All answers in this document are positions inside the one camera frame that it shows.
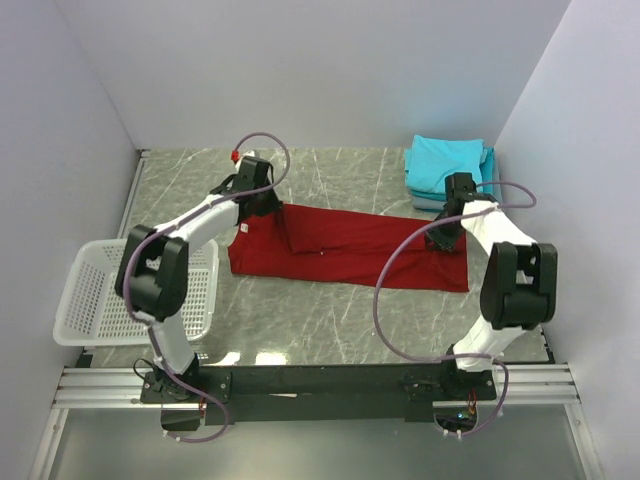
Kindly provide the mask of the red t-shirt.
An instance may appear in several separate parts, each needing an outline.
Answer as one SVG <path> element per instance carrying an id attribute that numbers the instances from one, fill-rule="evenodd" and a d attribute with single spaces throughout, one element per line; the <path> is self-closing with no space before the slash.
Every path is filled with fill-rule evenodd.
<path id="1" fill-rule="evenodd" d="M 396 248 L 426 220 L 285 204 L 242 222 L 228 247 L 236 275 L 375 286 Z M 399 254 L 385 288 L 469 291 L 466 240 L 429 250 L 422 236 Z"/>

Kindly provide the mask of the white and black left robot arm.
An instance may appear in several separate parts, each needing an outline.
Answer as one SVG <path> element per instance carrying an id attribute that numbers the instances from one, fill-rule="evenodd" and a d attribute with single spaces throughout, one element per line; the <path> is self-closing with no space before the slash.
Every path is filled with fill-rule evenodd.
<path id="1" fill-rule="evenodd" d="M 156 364 L 170 371 L 164 389 L 176 401 L 193 399 L 200 388 L 196 354 L 183 326 L 189 261 L 216 235 L 252 216 L 278 210 L 270 162 L 243 156 L 236 171 L 199 204 L 154 227 L 137 225 L 126 239 L 115 292 L 133 321 L 145 326 Z"/>

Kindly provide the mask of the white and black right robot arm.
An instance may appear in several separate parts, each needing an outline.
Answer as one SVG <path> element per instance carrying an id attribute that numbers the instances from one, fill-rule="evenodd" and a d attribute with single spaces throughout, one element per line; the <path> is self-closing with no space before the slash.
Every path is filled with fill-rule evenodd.
<path id="1" fill-rule="evenodd" d="M 447 176 L 445 196 L 438 225 L 425 234 L 426 245 L 451 252 L 469 234 L 488 255 L 480 317 L 453 345 L 456 364 L 438 377 L 442 393 L 460 399 L 474 386 L 472 373 L 489 369 L 511 342 L 553 318 L 558 252 L 521 231 L 492 195 L 479 190 L 470 173 Z"/>

